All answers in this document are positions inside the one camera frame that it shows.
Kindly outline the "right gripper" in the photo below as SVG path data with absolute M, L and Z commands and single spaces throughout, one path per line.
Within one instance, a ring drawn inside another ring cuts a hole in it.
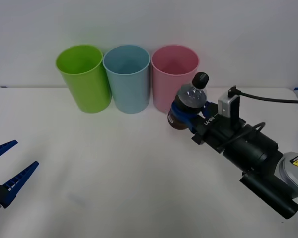
M 170 108 L 170 126 L 176 130 L 195 131 L 198 139 L 221 153 L 244 133 L 245 121 L 239 117 L 240 103 L 231 106 L 231 117 L 218 113 L 218 105 L 206 101 L 204 106 L 193 108 L 174 100 Z

